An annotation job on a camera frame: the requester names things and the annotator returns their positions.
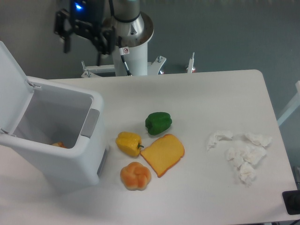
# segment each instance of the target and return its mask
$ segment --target white table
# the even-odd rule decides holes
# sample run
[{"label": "white table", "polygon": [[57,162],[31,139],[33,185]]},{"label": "white table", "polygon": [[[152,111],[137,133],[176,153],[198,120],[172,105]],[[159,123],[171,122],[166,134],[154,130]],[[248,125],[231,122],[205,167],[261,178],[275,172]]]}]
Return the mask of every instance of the white table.
[{"label": "white table", "polygon": [[[58,81],[99,91],[104,98],[111,149],[100,183],[59,192],[13,150],[0,147],[0,224],[228,225],[300,218],[287,214],[281,196],[296,185],[259,71]],[[157,111],[171,114],[167,133],[185,147],[185,156],[161,178],[141,156],[132,159],[114,143],[119,132],[131,131],[149,146],[155,138],[144,121]],[[209,134],[223,129],[274,138],[250,187],[225,159],[229,142],[206,151]],[[128,191],[120,181],[121,168],[132,161],[150,168],[152,180],[144,191]]]}]

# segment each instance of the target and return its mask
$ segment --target object inside bin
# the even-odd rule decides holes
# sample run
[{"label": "object inside bin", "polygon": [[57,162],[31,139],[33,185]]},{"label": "object inside bin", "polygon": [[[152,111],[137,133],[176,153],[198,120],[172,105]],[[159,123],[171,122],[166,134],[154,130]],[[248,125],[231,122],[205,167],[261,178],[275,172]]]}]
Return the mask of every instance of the object inside bin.
[{"label": "object inside bin", "polygon": [[57,142],[57,143],[54,143],[54,144],[52,144],[52,145],[53,145],[53,146],[57,146],[57,147],[61,147],[61,148],[67,149],[67,147],[64,145],[63,142]]},{"label": "object inside bin", "polygon": [[26,140],[75,146],[92,104],[92,96],[74,90],[36,84],[33,97],[14,135]]}]

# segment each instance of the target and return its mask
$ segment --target slice of bread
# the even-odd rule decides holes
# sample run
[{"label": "slice of bread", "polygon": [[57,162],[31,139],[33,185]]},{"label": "slice of bread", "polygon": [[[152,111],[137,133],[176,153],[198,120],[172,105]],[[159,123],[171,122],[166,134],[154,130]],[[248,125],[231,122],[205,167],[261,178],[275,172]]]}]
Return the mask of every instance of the slice of bread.
[{"label": "slice of bread", "polygon": [[161,177],[184,156],[184,147],[177,137],[167,134],[141,151],[141,156]]}]

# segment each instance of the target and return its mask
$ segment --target cable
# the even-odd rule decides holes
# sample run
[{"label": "cable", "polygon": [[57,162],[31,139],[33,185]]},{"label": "cable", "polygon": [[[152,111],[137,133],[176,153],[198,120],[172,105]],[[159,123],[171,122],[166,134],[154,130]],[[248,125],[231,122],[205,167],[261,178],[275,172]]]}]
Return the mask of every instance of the cable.
[{"label": "cable", "polygon": [[111,10],[111,16],[114,16],[113,0],[108,0],[109,8]]},{"label": "cable", "polygon": [[[118,42],[119,42],[119,49],[120,49],[122,47],[122,45],[121,45],[122,37],[121,36],[119,36]],[[122,59],[122,62],[124,63],[124,66],[125,66],[125,69],[126,69],[126,72],[127,72],[127,76],[132,76],[132,73],[129,71],[127,63],[125,61],[124,55],[122,55],[122,54],[121,54],[121,59]]]},{"label": "cable", "polygon": [[294,225],[294,224],[296,224],[296,223],[298,223],[300,221],[300,219],[298,219],[298,220],[295,220],[294,222],[292,222],[290,225]]}]

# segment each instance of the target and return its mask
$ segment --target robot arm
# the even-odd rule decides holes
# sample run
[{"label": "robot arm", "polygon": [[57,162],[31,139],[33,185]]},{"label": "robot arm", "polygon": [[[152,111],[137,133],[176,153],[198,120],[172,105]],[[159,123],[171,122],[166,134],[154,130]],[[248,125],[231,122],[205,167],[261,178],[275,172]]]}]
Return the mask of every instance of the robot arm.
[{"label": "robot arm", "polygon": [[[109,10],[120,23],[130,23],[140,15],[138,0],[108,0]],[[117,44],[117,35],[112,26],[103,27],[105,0],[70,0],[69,12],[62,9],[56,13],[54,33],[64,40],[64,53],[71,50],[70,36],[75,33],[89,39],[98,51],[97,65],[100,65],[101,54],[111,54]],[[71,28],[65,30],[65,20]]]}]

